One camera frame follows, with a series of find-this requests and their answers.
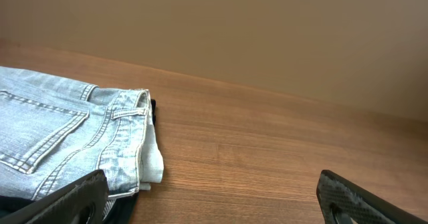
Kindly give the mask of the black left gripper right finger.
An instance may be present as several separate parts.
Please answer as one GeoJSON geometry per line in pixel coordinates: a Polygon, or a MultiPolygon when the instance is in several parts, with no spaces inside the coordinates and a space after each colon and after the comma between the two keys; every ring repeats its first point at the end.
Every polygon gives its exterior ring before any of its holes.
{"type": "Polygon", "coordinates": [[[316,196],[325,223],[427,224],[330,170],[320,173],[316,196]]]}

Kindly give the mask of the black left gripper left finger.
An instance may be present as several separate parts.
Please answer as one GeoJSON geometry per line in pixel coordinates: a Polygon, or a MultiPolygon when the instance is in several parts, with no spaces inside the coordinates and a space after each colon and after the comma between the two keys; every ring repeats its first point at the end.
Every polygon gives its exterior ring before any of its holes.
{"type": "Polygon", "coordinates": [[[1,197],[1,224],[101,223],[108,198],[104,171],[95,170],[38,201],[1,197]]]}

